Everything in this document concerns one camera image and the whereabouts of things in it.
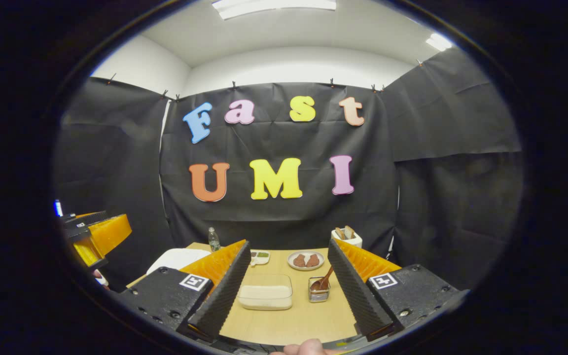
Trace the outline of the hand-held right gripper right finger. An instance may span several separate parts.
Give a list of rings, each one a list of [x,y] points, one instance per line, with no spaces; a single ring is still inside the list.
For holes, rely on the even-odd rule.
[[[338,239],[329,242],[328,260],[368,341],[420,325],[468,293],[420,264],[399,267]]]

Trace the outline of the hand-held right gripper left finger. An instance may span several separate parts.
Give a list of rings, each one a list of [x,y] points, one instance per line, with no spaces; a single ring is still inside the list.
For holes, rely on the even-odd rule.
[[[161,266],[121,294],[133,312],[203,341],[219,335],[251,259],[240,240],[180,268]]]

